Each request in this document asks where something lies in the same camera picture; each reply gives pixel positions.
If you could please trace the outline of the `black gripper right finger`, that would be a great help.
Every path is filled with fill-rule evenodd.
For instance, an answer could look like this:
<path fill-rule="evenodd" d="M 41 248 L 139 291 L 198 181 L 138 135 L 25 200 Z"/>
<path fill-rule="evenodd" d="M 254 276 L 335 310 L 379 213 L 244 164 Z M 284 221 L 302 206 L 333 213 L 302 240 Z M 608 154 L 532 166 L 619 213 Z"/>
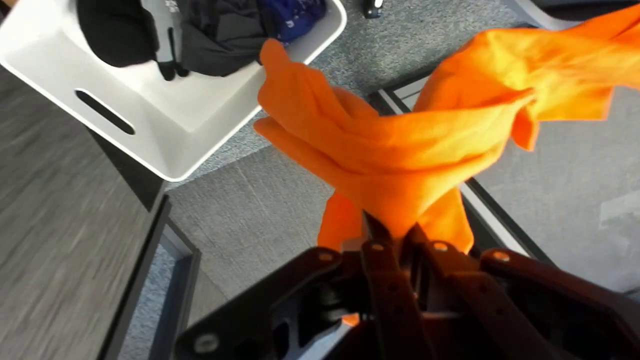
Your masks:
<path fill-rule="evenodd" d="M 402 264 L 409 267 L 435 360 L 564 360 L 480 258 L 412 229 Z"/>

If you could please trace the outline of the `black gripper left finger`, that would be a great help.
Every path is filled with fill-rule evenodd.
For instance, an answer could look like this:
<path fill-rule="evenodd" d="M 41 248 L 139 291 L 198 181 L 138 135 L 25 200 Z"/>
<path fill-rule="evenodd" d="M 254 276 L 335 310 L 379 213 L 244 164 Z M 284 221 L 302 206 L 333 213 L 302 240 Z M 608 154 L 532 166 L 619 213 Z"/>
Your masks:
<path fill-rule="evenodd" d="M 424 332 L 412 287 L 400 269 L 396 242 L 370 214 L 364 216 L 364 233 L 360 258 L 382 359 L 432 360 L 433 349 Z"/>

